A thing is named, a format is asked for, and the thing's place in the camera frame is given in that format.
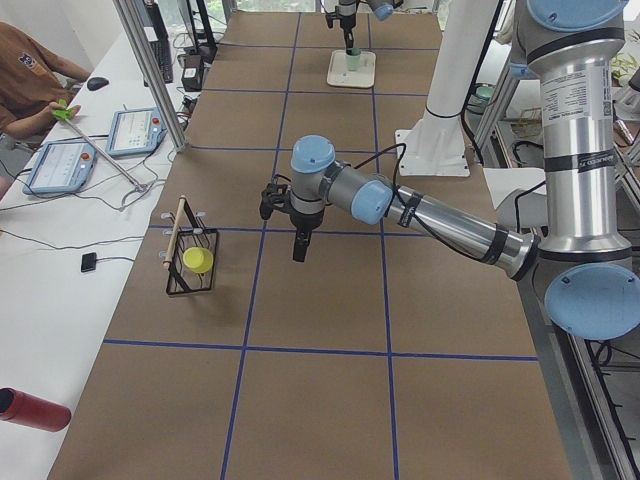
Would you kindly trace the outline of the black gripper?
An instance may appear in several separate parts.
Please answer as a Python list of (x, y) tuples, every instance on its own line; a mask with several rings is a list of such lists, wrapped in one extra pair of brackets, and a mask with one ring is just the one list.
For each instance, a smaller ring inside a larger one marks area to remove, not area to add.
[(291, 223), (296, 228), (293, 246), (293, 260), (295, 262), (304, 262), (307, 249), (310, 245), (312, 232), (322, 224), (324, 211), (321, 210), (313, 214), (304, 214), (298, 211), (293, 211), (289, 214), (289, 217)]
[(335, 7), (335, 14), (339, 20), (340, 27), (343, 29), (345, 50), (351, 51), (354, 48), (354, 36), (352, 29), (356, 25), (356, 4), (339, 3)]

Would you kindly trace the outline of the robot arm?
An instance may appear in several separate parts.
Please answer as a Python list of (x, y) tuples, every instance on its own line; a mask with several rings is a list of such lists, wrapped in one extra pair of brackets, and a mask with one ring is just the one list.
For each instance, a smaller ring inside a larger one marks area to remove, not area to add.
[(639, 279), (617, 229), (609, 64), (624, 43), (621, 1), (520, 1), (510, 65), (537, 78), (542, 100), (546, 237), (520, 234), (449, 206), (381, 174), (339, 161), (319, 135), (293, 148), (284, 207), (303, 261), (327, 205), (354, 219), (421, 231), (513, 280), (531, 277), (554, 324), (588, 340), (627, 334), (639, 323)]
[[(380, 21), (389, 18), (403, 3), (403, 0), (364, 1), (364, 4), (370, 8), (374, 16)], [(326, 23), (329, 28), (332, 28), (335, 22), (339, 23), (343, 31), (345, 50), (347, 53), (352, 53), (354, 49), (353, 30), (357, 24), (357, 12), (360, 4), (361, 1), (359, 0), (339, 0), (333, 11), (327, 11), (325, 13)]]

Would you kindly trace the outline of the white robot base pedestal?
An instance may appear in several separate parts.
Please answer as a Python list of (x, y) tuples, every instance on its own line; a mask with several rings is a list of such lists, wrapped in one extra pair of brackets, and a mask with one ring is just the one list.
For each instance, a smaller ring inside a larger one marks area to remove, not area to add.
[(494, 41), (501, 1), (453, 1), (421, 119), (398, 130), (406, 145), (402, 176), (467, 177), (468, 135), (462, 120), (469, 89), (497, 84), (509, 48)]

